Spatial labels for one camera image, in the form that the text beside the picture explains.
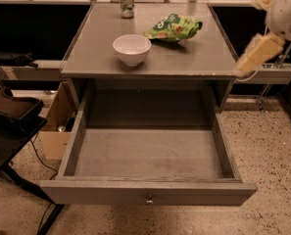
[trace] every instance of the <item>can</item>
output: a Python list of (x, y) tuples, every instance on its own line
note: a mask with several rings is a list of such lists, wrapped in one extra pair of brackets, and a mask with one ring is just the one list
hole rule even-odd
[(125, 19), (134, 17), (134, 0), (121, 0), (121, 16)]

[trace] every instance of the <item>green chip bag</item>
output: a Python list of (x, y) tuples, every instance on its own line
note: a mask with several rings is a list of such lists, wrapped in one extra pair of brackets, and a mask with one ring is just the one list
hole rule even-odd
[(149, 39), (178, 42), (193, 37), (203, 23), (191, 17), (171, 14), (143, 33)]

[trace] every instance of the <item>speckled floor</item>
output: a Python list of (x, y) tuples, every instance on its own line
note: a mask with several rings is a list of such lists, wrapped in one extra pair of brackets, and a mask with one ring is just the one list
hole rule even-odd
[[(242, 207), (71, 205), (48, 234), (291, 234), (291, 117), (274, 98), (266, 100), (265, 109), (261, 113), (253, 99), (233, 98), (221, 114), (243, 181), (259, 187)], [(44, 159), (38, 138), (35, 145)], [(30, 145), (14, 162), (21, 176), (36, 183), (53, 174)], [(36, 234), (47, 206), (0, 177), (0, 235)]]

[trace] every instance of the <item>cardboard box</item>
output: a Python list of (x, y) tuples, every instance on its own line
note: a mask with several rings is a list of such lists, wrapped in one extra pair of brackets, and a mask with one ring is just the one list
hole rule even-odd
[(59, 126), (66, 126), (68, 119), (74, 116), (75, 105), (69, 85), (62, 82), (50, 105), (46, 125), (39, 131), (46, 160), (61, 160), (66, 151), (70, 133), (58, 131)]

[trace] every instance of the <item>white bowl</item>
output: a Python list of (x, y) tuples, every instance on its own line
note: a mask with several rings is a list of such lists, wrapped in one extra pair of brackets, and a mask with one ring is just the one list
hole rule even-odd
[(113, 46), (116, 55), (122, 62), (127, 66), (136, 67), (145, 60), (152, 43), (145, 36), (129, 34), (118, 37)]

